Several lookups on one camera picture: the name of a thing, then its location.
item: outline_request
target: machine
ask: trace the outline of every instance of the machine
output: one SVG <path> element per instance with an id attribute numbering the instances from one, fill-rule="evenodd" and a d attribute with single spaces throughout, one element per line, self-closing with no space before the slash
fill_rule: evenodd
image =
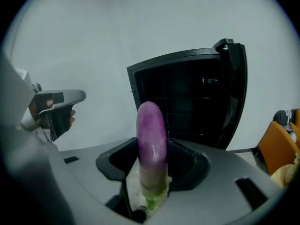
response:
<path id="1" fill-rule="evenodd" d="M 155 102 L 168 136 L 168 199 L 147 220 L 145 211 L 131 209 L 127 193 L 126 176 L 137 159 L 136 138 L 59 152 L 52 141 L 68 130 L 72 106 L 85 93 L 32 89 L 5 56 L 1 65 L 1 74 L 6 74 L 1 85 L 9 85 L 1 101 L 2 169 L 5 185 L 13 186 L 20 200 L 15 209 L 23 210 L 25 218 L 24 211 L 34 210 L 37 222 L 50 224 L 238 224 L 259 221 L 261 212 L 270 209 L 268 203 L 282 194 L 267 174 L 225 151 L 247 86 L 245 47 L 232 39 L 127 69 L 136 107 Z M 24 96 L 11 97 L 10 89 Z M 16 126 L 32 100 L 46 126 L 24 132 Z M 52 107 L 45 105 L 47 100 Z"/>

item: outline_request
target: eggplant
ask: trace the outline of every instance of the eggplant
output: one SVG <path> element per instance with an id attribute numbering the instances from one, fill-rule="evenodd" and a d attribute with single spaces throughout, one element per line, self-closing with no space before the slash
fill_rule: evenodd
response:
<path id="1" fill-rule="evenodd" d="M 147 207 L 154 209 L 156 201 L 167 188 L 167 143 L 163 115 L 153 102 L 139 107 L 136 137 L 140 166 L 140 184 Z"/>

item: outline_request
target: black slot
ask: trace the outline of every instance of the black slot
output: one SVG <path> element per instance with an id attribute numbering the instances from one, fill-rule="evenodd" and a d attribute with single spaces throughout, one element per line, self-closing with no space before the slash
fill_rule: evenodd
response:
<path id="1" fill-rule="evenodd" d="M 75 157 L 75 156 L 67 157 L 67 158 L 64 159 L 64 161 L 65 161 L 66 164 L 75 162 L 75 161 L 77 161 L 77 160 L 79 160 L 79 158 L 78 158 L 78 157 Z"/>
<path id="2" fill-rule="evenodd" d="M 249 178 L 241 178 L 235 181 L 239 189 L 247 199 L 253 210 L 261 206 L 267 197 L 260 191 L 260 189 Z"/>

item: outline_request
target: hand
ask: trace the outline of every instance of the hand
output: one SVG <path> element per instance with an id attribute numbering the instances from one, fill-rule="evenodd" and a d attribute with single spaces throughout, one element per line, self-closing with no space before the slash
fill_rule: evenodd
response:
<path id="1" fill-rule="evenodd" d="M 52 100 L 47 100 L 46 104 L 47 104 L 48 108 L 51 108 L 53 106 L 53 101 Z M 29 108 L 29 111 L 30 111 L 33 119 L 35 121 L 37 121 L 38 120 L 38 109 L 37 109 L 37 106 L 36 106 L 34 100 L 32 100 L 32 102 L 29 104 L 28 108 Z M 75 121 L 75 118 L 73 117 L 75 115 L 75 113 L 76 113 L 75 110 L 71 111 L 70 127 L 72 127 L 72 123 Z"/>

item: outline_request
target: black panel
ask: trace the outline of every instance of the black panel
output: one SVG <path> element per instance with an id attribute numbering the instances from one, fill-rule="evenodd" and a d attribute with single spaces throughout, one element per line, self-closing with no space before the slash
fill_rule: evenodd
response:
<path id="1" fill-rule="evenodd" d="M 247 84 L 244 46 L 175 52 L 127 68 L 136 107 L 156 103 L 169 138 L 225 149 L 240 120 Z"/>

